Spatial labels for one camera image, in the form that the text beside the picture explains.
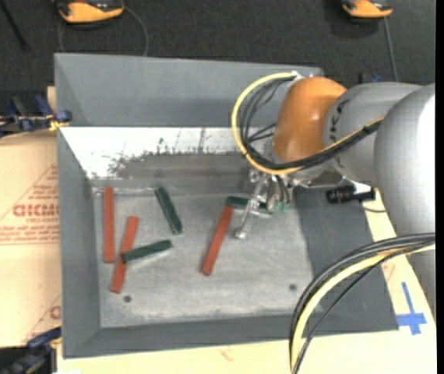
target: black floor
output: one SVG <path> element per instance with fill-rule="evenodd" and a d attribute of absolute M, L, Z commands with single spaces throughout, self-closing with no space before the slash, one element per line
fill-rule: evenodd
<path fill-rule="evenodd" d="M 0 112 L 12 95 L 53 84 L 52 55 L 60 48 L 60 19 L 49 0 L 4 1 L 31 50 L 21 51 L 0 6 Z M 317 65 L 346 87 L 360 72 L 435 82 L 436 0 L 389 2 L 389 34 L 383 21 L 352 24 L 332 0 L 128 0 L 127 6 L 146 25 L 153 57 Z M 129 12 L 95 30 L 66 27 L 62 40 L 67 51 L 141 55 L 146 47 Z M 0 351 L 0 368 L 22 354 Z"/>

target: cardboard sheet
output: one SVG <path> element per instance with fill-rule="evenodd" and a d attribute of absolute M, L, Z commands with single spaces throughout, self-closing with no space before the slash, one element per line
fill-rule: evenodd
<path fill-rule="evenodd" d="M 0 348 L 61 322 L 55 134 L 0 139 Z"/>

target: blue tape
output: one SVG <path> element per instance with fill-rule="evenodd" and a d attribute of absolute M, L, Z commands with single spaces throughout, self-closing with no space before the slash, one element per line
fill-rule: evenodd
<path fill-rule="evenodd" d="M 402 283 L 402 289 L 406 297 L 407 305 L 409 306 L 409 313 L 396 315 L 396 321 L 399 326 L 409 326 L 412 335 L 418 335 L 421 333 L 421 328 L 419 326 L 427 323 L 425 315 L 414 311 L 411 296 L 409 295 L 409 290 L 407 289 L 407 284 L 405 282 Z"/>

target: yellow cable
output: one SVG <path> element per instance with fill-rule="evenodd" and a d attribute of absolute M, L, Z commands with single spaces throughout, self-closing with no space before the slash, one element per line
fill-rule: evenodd
<path fill-rule="evenodd" d="M 398 248 L 389 251 L 389 253 L 393 253 L 396 251 L 404 250 L 406 247 Z M 412 251 L 411 253 L 417 253 L 417 252 L 423 252 L 428 251 L 430 249 L 434 249 L 434 245 L 426 246 L 420 249 L 416 249 Z M 303 311 L 301 312 L 300 316 L 298 317 L 297 326 L 295 327 L 295 331 L 293 334 L 293 339 L 291 341 L 291 356 L 290 356 L 290 364 L 291 364 L 291 371 L 294 370 L 294 366 L 297 363 L 298 356 L 300 354 L 301 346 L 303 343 L 301 342 L 301 336 L 304 332 L 305 325 L 308 322 L 308 318 L 314 311 L 315 307 L 319 304 L 322 298 L 333 289 L 337 284 L 339 284 L 341 281 L 345 280 L 349 276 L 351 276 L 354 273 L 357 273 L 360 270 L 367 269 L 371 266 L 374 266 L 375 264 L 379 263 L 381 260 L 385 259 L 386 254 L 380 254 L 377 256 L 372 256 L 370 258 L 364 259 L 361 262 L 355 263 L 342 271 L 340 271 L 338 274 L 336 274 L 334 277 L 329 279 L 326 283 L 322 285 L 322 287 L 311 297 L 309 303 L 305 306 Z"/>
<path fill-rule="evenodd" d="M 248 87 L 246 87 L 246 89 L 240 94 L 240 96 L 238 97 L 238 99 L 236 100 L 234 107 L 232 109 L 232 116 L 231 116 L 231 128 L 232 128 L 232 134 L 234 136 L 234 139 L 236 140 L 236 144 L 239 147 L 239 150 L 243 153 L 243 155 L 246 157 L 246 159 L 248 160 L 248 162 L 256 169 L 262 171 L 263 173 L 267 173 L 269 175 L 288 175 L 290 173 L 296 172 L 296 171 L 300 171 L 303 167 L 296 167 L 296 168 L 286 168 L 286 169 L 271 169 L 271 168 L 267 168 L 265 166 L 262 166 L 261 164 L 259 164 L 258 162 L 256 162 L 252 157 L 250 157 L 248 150 L 246 150 L 246 147 L 244 146 L 243 142 L 241 141 L 241 137 L 239 136 L 239 131 L 238 131 L 238 112 L 239 112 L 239 108 L 241 107 L 241 104 L 243 102 L 243 100 L 258 86 L 267 83 L 271 80 L 275 80 L 275 79 L 286 79 L 286 78 L 290 78 L 291 76 L 296 76 L 296 73 L 292 73 L 292 72 L 279 72 L 279 73 L 274 73 L 272 75 L 268 75 L 268 76 L 264 76 L 263 78 L 260 78 L 258 80 L 256 80 L 255 82 L 253 82 L 252 84 L 250 84 Z M 384 116 L 382 116 L 381 118 L 377 118 L 374 121 L 369 122 L 366 126 L 370 126 L 370 125 L 374 125 L 377 122 L 381 122 L 384 119 Z M 325 152 L 327 150 L 331 150 L 332 148 L 334 148 L 336 145 L 342 143 L 345 139 L 352 137 L 358 133 L 363 132 L 364 129 L 359 129 L 355 132 L 352 132 L 351 134 L 337 140 L 335 143 L 330 144 L 328 147 L 324 148 L 323 150 L 320 151 L 320 153 Z"/>
<path fill-rule="evenodd" d="M 239 112 L 239 108 L 241 107 L 241 103 L 243 102 L 243 100 L 256 87 L 258 87 L 258 86 L 260 86 L 260 85 L 262 85 L 264 83 L 267 83 L 270 80 L 286 79 L 286 78 L 290 78 L 290 77 L 296 76 L 296 75 L 297 75 L 296 73 L 292 73 L 292 72 L 279 72 L 279 73 L 274 73 L 272 75 L 264 76 L 263 78 L 260 78 L 260 79 L 256 80 L 255 82 L 250 84 L 248 87 L 246 87 L 246 89 L 240 94 L 240 96 L 236 100 L 236 103 L 234 104 L 234 108 L 232 110 L 232 117 L 231 117 L 232 134 L 234 135 L 234 139 L 236 140 L 236 144 L 238 145 L 239 150 L 241 150 L 241 152 L 246 157 L 248 162 L 254 168 L 257 168 L 260 171 L 262 171 L 264 173 L 267 173 L 269 175 L 286 175 L 288 173 L 292 173 L 294 171 L 298 171 L 298 170 L 300 170 L 300 168 L 289 168 L 289 169 L 280 169 L 280 170 L 269 169 L 269 168 L 266 168 L 266 167 L 262 166 L 261 164 L 258 164 L 257 162 L 255 162 L 255 160 L 253 160 L 253 158 L 249 156 L 248 151 L 246 150 L 245 146 L 243 145 L 243 142 L 241 141 L 241 137 L 239 136 L 239 131 L 238 131 L 238 112 Z"/>

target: red stick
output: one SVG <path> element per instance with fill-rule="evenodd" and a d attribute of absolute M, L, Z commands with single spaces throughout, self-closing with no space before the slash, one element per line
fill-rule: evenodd
<path fill-rule="evenodd" d="M 222 214 L 220 215 L 219 223 L 215 229 L 215 234 L 213 235 L 208 253 L 205 257 L 205 262 L 203 263 L 203 268 L 201 269 L 201 272 L 205 274 L 205 276 L 209 276 L 212 273 L 220 247 L 222 246 L 222 241 L 224 240 L 225 233 L 227 232 L 227 228 L 231 222 L 233 212 L 234 208 L 226 205 L 222 211 Z"/>
<path fill-rule="evenodd" d="M 115 261 L 115 195 L 112 187 L 103 192 L 104 262 Z"/>
<path fill-rule="evenodd" d="M 127 270 L 127 265 L 123 263 L 121 254 L 132 249 L 132 244 L 134 243 L 134 238 L 136 237 L 138 224 L 138 217 L 129 216 L 129 219 L 127 220 L 127 228 L 125 229 L 125 234 L 123 235 L 122 247 L 120 253 L 118 254 L 118 257 L 116 258 L 115 272 L 113 273 L 113 280 L 111 281 L 110 286 L 111 292 L 116 292 L 117 294 L 122 292 L 122 285 L 125 279 L 125 271 Z"/>

